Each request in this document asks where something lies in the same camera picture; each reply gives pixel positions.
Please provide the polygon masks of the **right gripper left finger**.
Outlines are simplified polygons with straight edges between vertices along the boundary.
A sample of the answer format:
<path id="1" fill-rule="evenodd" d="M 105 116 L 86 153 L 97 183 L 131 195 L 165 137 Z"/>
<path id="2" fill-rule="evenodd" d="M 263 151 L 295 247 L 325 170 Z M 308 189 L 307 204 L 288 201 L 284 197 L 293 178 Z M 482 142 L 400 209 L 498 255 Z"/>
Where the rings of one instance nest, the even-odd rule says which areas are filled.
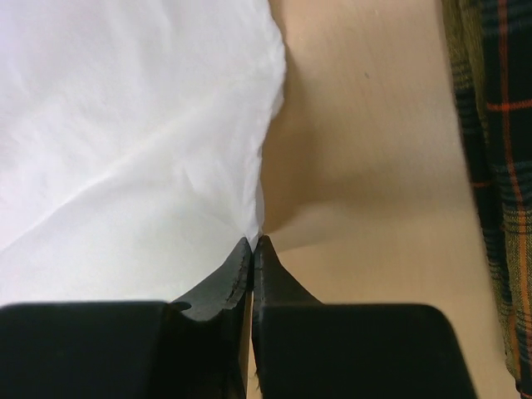
<path id="1" fill-rule="evenodd" d="M 243 398 L 252 251 L 241 239 L 172 302 L 1 309 L 4 398 Z"/>

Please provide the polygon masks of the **white long sleeve shirt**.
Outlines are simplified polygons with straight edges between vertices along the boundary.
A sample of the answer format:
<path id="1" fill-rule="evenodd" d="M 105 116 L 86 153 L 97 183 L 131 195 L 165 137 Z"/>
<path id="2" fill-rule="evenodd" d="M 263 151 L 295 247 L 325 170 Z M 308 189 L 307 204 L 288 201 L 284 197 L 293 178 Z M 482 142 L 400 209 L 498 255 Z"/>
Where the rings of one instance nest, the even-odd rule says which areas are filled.
<path id="1" fill-rule="evenodd" d="M 1 4 L 1 302 L 178 298 L 264 222 L 266 1 Z"/>

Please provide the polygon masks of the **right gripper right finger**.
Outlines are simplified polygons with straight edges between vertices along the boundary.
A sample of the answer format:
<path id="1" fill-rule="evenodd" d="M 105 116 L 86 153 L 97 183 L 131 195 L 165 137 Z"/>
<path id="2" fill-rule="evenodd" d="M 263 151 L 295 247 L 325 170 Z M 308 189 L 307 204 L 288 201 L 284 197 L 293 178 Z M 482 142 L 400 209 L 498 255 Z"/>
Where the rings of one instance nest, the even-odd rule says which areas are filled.
<path id="1" fill-rule="evenodd" d="M 326 304 L 254 252 L 252 342 L 265 398 L 461 399 L 476 395 L 455 332 L 426 304 Z"/>

